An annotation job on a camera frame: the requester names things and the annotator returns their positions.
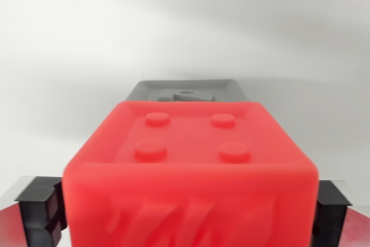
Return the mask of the black-padded metal gripper left finger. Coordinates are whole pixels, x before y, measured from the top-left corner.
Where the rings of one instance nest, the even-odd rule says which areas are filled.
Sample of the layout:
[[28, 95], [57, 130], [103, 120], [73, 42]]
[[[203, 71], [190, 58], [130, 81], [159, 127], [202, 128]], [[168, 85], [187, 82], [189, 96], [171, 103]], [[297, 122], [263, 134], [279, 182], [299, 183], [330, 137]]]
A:
[[57, 246], [62, 230], [60, 177], [23, 176], [1, 197], [1, 246]]

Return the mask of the black-padded metal gripper right finger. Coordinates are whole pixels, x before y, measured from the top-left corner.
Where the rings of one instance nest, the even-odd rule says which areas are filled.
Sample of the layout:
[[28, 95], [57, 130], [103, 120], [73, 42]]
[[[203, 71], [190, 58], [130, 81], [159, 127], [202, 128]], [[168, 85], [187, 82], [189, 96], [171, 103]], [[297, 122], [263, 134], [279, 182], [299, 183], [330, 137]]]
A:
[[316, 246], [369, 246], [369, 205], [342, 180], [319, 182]]

